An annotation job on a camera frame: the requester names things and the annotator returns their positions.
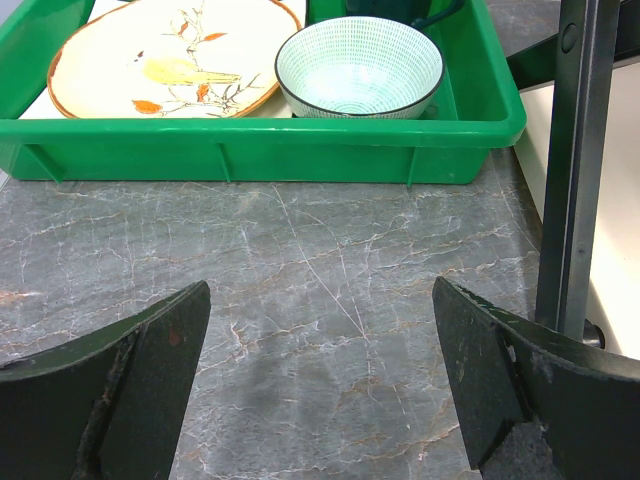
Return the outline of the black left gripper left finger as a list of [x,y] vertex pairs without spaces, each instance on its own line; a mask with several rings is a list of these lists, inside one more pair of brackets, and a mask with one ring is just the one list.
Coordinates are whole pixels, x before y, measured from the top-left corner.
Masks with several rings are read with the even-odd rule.
[[206,282],[1,367],[4,479],[166,479],[210,317]]

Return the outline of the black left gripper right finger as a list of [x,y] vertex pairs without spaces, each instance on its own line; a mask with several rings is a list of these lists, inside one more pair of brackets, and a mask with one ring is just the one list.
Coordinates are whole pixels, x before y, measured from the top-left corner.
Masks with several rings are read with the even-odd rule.
[[472,469],[485,479],[636,479],[639,363],[436,279],[438,337]]

